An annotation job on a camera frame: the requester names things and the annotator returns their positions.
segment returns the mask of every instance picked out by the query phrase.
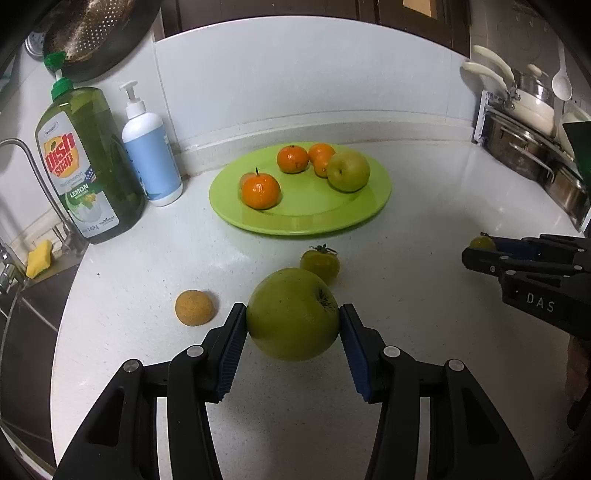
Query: tomato stem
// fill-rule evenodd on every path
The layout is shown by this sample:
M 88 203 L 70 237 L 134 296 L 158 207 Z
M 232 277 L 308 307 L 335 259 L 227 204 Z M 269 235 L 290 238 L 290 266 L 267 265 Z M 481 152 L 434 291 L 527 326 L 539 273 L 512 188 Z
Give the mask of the tomato stem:
M 339 254 L 336 250 L 333 250 L 332 248 L 327 247 L 326 244 L 318 245 L 316 247 L 310 247 L 310 248 L 313 248 L 314 250 L 316 250 L 317 252 L 320 252 L 321 254 L 333 254 L 333 255 Z

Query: white tile wall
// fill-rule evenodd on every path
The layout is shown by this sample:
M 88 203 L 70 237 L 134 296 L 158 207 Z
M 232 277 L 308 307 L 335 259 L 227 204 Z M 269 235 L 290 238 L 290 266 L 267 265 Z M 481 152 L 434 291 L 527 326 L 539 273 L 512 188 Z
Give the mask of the white tile wall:
M 460 55 L 378 25 L 251 18 L 188 31 L 155 50 L 182 147 L 292 115 L 393 111 L 471 121 L 476 108 Z
M 122 128 L 125 123 L 125 95 L 119 85 L 137 80 L 137 94 L 146 102 L 150 111 L 163 117 L 169 138 L 176 141 L 166 101 L 160 85 L 152 34 L 121 64 L 107 74 L 89 82 L 103 90 L 116 122 Z M 43 172 L 37 153 L 35 129 L 51 103 L 53 76 L 42 63 L 31 59 L 21 49 L 13 76 L 0 94 L 0 140 L 18 137 L 24 140 L 34 153 Z M 40 219 L 50 204 L 43 195 L 24 154 L 13 147 L 0 150 L 0 235 L 10 243 L 25 229 Z

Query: yellow sponge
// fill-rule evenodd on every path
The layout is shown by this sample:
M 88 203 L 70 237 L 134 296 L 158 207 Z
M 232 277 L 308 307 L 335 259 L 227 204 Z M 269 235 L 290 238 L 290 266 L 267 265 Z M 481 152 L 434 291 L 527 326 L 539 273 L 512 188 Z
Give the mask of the yellow sponge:
M 39 246 L 29 252 L 29 261 L 27 262 L 27 277 L 35 278 L 43 270 L 51 265 L 51 248 L 53 245 L 49 240 L 43 240 Z

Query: white spoon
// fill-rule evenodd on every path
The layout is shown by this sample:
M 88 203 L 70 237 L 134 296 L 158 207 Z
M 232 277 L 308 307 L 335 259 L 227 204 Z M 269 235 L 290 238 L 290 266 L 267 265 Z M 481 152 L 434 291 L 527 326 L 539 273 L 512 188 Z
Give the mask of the white spoon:
M 552 90 L 561 100 L 567 101 L 573 96 L 573 86 L 566 75 L 566 59 L 564 58 L 564 45 L 558 40 L 558 58 L 560 59 L 560 70 L 552 79 Z

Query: dish soap label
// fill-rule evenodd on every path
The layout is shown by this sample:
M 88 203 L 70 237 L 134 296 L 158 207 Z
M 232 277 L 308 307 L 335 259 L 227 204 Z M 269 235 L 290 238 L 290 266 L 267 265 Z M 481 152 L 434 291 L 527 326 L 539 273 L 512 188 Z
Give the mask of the dish soap label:
M 82 235 L 90 238 L 117 226 L 119 218 L 65 112 L 41 127 L 38 142 L 49 178 Z

